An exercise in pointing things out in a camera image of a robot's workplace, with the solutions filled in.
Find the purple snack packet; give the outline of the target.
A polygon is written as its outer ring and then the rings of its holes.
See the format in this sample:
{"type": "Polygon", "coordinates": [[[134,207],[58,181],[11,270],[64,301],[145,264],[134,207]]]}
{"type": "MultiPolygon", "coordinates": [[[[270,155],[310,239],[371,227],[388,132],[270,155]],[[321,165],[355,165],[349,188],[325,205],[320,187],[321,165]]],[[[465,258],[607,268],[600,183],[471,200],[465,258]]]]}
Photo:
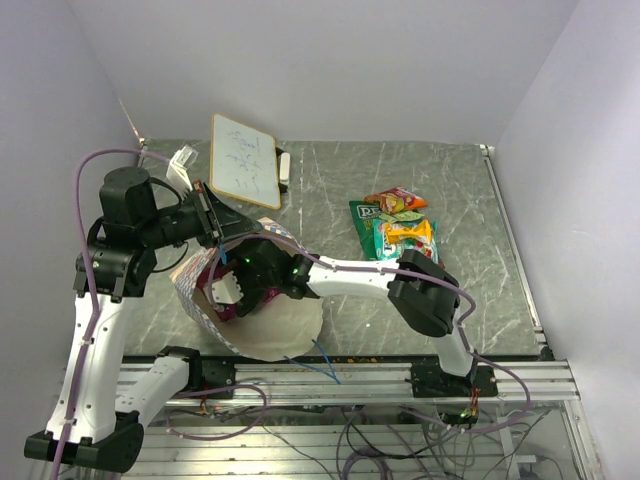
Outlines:
{"type": "MultiPolygon", "coordinates": [[[[210,269],[206,268],[203,272],[199,274],[196,282],[196,287],[202,292],[206,302],[208,302],[208,297],[205,293],[205,287],[209,285],[209,283],[207,282],[209,273],[210,273],[210,269]]],[[[264,298],[255,307],[255,310],[262,307],[263,305],[268,304],[274,298],[276,298],[279,294],[280,294],[280,291],[276,288],[268,289],[264,298]]],[[[217,315],[219,320],[223,323],[238,317],[236,305],[223,305],[221,310],[214,310],[214,313],[217,315]]]]}

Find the checkered paper bag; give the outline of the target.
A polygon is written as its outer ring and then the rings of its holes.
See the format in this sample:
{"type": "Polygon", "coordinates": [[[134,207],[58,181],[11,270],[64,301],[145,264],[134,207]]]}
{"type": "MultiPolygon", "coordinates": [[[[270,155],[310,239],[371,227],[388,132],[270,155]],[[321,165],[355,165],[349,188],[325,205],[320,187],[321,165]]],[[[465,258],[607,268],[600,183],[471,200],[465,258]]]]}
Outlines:
{"type": "Polygon", "coordinates": [[[180,303],[187,315],[208,334],[217,338],[235,354],[254,360],[274,362],[289,360],[307,353],[318,340],[323,325],[322,301],[305,298],[295,300],[277,287],[260,288],[255,293],[250,287],[257,284],[257,271],[249,260],[238,257],[239,247],[227,248],[226,259],[218,258],[218,250],[200,249],[180,264],[170,275],[180,303]],[[208,302],[196,287],[198,276],[210,269],[205,287],[208,302]],[[236,304],[238,317],[221,322],[214,310],[224,304],[211,300],[211,283],[233,272],[243,293],[236,304]],[[243,286],[247,280],[249,286],[243,286]],[[268,289],[276,288],[280,294],[271,302],[255,310],[268,289]]]}

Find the green snack box with face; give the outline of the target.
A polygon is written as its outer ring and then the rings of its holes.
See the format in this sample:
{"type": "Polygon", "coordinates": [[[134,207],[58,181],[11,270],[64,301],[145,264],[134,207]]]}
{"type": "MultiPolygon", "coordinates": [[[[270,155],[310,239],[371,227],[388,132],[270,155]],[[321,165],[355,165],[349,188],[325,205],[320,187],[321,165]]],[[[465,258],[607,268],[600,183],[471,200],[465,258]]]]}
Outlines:
{"type": "Polygon", "coordinates": [[[365,259],[387,259],[388,255],[383,251],[382,237],[378,231],[378,219],[383,213],[379,205],[352,200],[349,202],[349,208],[365,259]]]}

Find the teal snack packet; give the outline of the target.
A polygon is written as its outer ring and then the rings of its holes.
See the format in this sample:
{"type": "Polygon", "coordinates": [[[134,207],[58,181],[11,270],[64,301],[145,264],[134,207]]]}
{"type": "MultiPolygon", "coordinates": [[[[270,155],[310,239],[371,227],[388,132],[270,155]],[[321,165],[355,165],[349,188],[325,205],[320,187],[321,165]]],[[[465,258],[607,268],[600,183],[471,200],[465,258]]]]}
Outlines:
{"type": "Polygon", "coordinates": [[[380,232],[380,236],[382,237],[382,248],[383,251],[388,255],[387,259],[399,259],[405,251],[416,250],[434,261],[436,264],[440,263],[440,255],[437,245],[438,224],[436,222],[430,222],[428,220],[434,229],[433,240],[431,243],[422,243],[415,240],[405,240],[399,243],[389,243],[383,231],[384,224],[387,222],[381,221],[380,219],[378,219],[378,221],[378,231],[380,232]]]}

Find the red yellow chips bag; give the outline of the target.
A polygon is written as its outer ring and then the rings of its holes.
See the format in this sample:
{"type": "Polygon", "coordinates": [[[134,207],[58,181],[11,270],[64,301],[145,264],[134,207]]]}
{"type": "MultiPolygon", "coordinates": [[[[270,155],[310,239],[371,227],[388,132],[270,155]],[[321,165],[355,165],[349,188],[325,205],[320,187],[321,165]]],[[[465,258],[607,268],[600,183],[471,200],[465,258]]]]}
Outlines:
{"type": "Polygon", "coordinates": [[[421,196],[401,186],[365,196],[363,201],[377,205],[382,212],[387,214],[413,211],[428,206],[427,201],[421,196]]]}

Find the light green snack packet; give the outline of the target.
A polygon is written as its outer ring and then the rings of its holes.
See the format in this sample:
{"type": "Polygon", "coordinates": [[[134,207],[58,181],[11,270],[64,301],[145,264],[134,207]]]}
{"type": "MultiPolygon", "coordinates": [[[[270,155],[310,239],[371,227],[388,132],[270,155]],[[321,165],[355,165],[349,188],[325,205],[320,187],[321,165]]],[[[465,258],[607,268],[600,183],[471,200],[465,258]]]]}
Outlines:
{"type": "Polygon", "coordinates": [[[401,212],[396,212],[392,214],[382,212],[379,214],[378,218],[381,221],[392,224],[392,223],[399,223],[399,222],[421,221],[424,218],[424,215],[414,210],[408,210],[408,211],[401,211],[401,212]]]}

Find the yellow snack packet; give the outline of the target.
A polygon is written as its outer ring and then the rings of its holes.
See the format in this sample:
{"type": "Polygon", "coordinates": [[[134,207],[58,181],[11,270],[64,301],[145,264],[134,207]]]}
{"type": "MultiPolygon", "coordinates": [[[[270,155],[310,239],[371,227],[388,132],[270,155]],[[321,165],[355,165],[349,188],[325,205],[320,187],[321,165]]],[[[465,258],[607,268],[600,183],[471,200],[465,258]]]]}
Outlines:
{"type": "Polygon", "coordinates": [[[385,223],[383,231],[389,243],[399,243],[405,240],[431,243],[434,234],[434,229],[428,220],[413,223],[385,223]]]}

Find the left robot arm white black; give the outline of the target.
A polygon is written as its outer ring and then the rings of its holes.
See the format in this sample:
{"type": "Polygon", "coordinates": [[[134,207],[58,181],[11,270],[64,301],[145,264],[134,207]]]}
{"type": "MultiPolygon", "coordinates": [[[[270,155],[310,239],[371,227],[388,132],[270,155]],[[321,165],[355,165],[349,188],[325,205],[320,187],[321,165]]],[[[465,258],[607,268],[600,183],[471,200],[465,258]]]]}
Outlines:
{"type": "Polygon", "coordinates": [[[63,387],[46,428],[26,439],[25,457],[125,473],[164,402],[202,389],[199,352],[166,347],[142,384],[117,403],[129,312],[145,293],[157,250],[189,240],[212,248],[257,233],[262,225],[225,205],[201,181],[175,204],[159,208],[153,188],[164,184],[140,167],[105,176],[102,215],[81,233],[86,249],[76,261],[76,320],[63,387]]]}

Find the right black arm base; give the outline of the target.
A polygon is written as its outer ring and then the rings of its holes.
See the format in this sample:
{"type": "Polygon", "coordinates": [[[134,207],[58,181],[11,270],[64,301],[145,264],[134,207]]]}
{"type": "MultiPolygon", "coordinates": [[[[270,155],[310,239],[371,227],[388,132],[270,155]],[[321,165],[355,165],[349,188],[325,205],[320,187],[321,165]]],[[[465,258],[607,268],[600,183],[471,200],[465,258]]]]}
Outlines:
{"type": "Polygon", "coordinates": [[[415,398],[471,398],[473,393],[480,398],[498,395],[494,369],[476,362],[472,363],[471,373],[465,377],[445,373],[437,359],[413,363],[406,382],[415,398]]]}

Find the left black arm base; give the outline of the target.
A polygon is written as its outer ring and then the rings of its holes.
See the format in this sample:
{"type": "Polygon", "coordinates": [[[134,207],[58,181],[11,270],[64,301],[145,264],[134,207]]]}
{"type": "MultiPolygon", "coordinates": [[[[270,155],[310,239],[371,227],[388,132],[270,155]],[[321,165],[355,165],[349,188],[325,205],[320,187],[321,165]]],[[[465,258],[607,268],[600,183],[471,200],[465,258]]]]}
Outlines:
{"type": "Polygon", "coordinates": [[[236,384],[234,364],[222,357],[202,356],[196,349],[181,346],[166,346],[156,357],[174,357],[188,364],[188,380],[182,393],[221,389],[236,384]]]}

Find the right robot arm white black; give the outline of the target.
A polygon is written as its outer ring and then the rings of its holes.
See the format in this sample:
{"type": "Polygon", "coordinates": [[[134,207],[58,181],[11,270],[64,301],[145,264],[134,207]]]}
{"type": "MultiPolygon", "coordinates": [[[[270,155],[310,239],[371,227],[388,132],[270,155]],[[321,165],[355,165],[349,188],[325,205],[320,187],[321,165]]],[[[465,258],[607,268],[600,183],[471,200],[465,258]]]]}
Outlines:
{"type": "Polygon", "coordinates": [[[229,262],[242,314],[271,289],[295,300],[336,295],[387,300],[413,331],[432,340],[448,393],[463,395],[476,383],[474,350],[461,329],[475,302],[453,276],[416,250],[387,260],[338,260],[253,235],[230,249],[229,262]]]}

